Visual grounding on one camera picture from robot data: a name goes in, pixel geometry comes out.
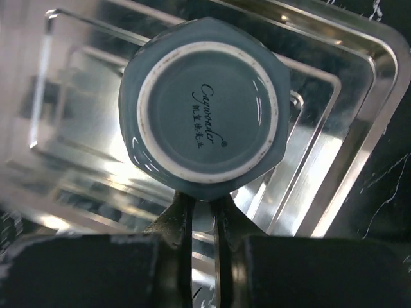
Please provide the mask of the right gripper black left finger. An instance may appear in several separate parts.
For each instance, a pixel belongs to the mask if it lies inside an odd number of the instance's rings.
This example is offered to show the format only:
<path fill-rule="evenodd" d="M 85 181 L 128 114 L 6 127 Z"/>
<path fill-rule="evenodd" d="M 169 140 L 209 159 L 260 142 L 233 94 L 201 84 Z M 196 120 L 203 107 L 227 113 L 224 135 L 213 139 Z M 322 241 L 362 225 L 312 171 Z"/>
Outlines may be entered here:
<path fill-rule="evenodd" d="M 191 307 L 195 201 L 135 234 L 32 235 L 1 257 L 2 307 Z"/>

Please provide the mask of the blue-grey mug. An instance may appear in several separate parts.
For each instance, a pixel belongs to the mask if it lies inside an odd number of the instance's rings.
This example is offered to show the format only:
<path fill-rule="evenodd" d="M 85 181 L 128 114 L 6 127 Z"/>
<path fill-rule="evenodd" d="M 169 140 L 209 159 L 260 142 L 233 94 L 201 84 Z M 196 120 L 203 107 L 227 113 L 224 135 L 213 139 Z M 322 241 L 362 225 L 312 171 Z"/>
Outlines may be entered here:
<path fill-rule="evenodd" d="M 260 41 L 195 19 L 149 40 L 125 67 L 121 135 L 136 168 L 213 201 L 282 161 L 290 94 L 289 69 Z"/>

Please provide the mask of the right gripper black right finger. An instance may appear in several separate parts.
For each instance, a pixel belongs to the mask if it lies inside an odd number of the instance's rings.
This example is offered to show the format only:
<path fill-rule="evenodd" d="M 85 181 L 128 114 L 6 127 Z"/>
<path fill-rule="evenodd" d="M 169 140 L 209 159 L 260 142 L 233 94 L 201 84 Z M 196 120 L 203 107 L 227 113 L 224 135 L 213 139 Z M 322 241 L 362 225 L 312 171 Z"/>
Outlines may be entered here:
<path fill-rule="evenodd" d="M 271 236 L 230 196 L 211 208 L 219 307 L 410 306 L 410 275 L 385 244 Z"/>

